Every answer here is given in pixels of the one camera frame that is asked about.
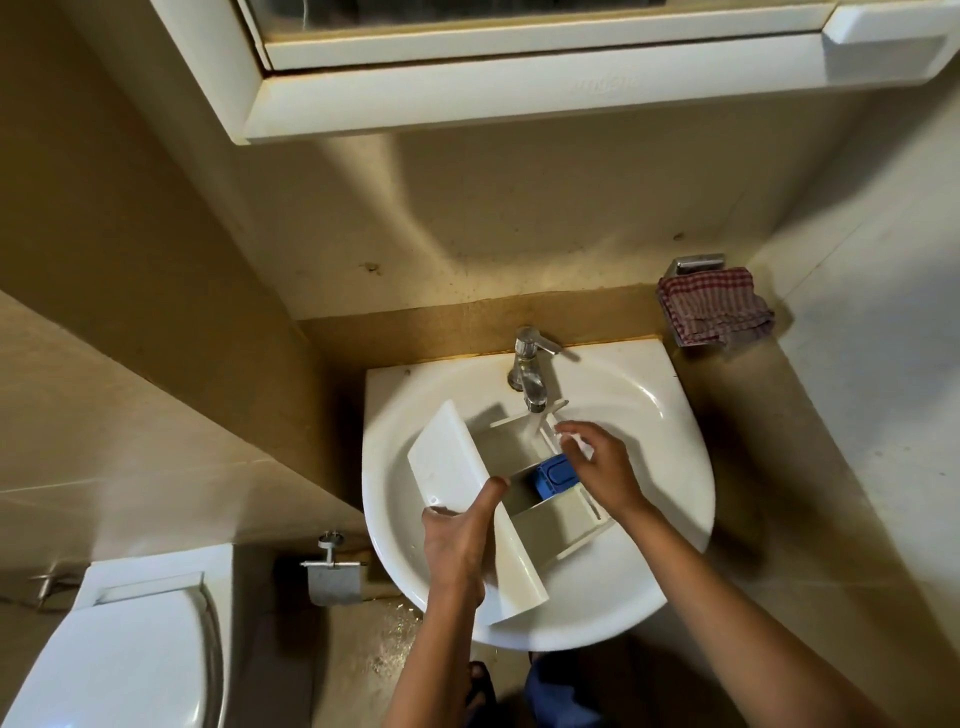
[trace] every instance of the person's right hand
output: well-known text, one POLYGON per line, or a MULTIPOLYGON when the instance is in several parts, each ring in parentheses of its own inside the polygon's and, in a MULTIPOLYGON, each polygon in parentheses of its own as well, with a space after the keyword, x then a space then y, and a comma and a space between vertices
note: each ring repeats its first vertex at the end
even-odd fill
POLYGON ((622 440, 594 423, 568 420, 558 423, 556 430, 563 435, 560 447, 580 477, 580 482, 614 519, 622 522, 636 511, 654 510, 653 504, 640 492, 627 456, 627 446, 622 440), (593 448, 593 456, 589 460, 577 441, 570 437, 572 434, 580 435, 593 448))

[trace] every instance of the blue siphon cap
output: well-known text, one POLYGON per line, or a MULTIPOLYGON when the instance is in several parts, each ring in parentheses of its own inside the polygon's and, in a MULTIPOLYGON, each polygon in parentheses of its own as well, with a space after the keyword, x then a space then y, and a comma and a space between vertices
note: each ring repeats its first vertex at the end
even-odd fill
POLYGON ((533 472, 537 493, 544 500, 562 493, 580 482, 577 474, 566 459, 566 455, 554 455, 537 465, 533 472))

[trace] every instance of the red checkered towel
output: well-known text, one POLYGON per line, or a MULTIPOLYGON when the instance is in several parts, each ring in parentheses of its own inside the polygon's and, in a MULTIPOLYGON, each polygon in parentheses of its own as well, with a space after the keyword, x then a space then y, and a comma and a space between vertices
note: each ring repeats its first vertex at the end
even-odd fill
POLYGON ((774 312, 754 293, 746 268, 660 279, 657 297, 683 346, 753 341, 774 327, 774 312))

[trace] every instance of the faucet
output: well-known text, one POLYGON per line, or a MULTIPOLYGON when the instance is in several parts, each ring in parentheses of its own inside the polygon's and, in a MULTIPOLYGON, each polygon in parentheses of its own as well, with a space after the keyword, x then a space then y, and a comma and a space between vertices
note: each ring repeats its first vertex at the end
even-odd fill
POLYGON ((564 350, 560 344, 540 336, 540 332, 533 327, 518 328, 514 343, 514 366, 507 375, 507 383, 523 393, 523 402, 535 414, 546 409, 547 402, 546 384, 543 383, 543 374, 537 361, 537 351, 540 349, 552 354, 564 350))

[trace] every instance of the toilet lid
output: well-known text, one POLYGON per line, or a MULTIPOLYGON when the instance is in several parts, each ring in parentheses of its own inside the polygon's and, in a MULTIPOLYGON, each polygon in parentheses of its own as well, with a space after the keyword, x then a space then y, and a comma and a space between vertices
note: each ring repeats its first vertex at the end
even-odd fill
POLYGON ((209 623, 196 589, 71 611, 37 658, 4 728, 201 728, 216 665, 208 658, 209 623))

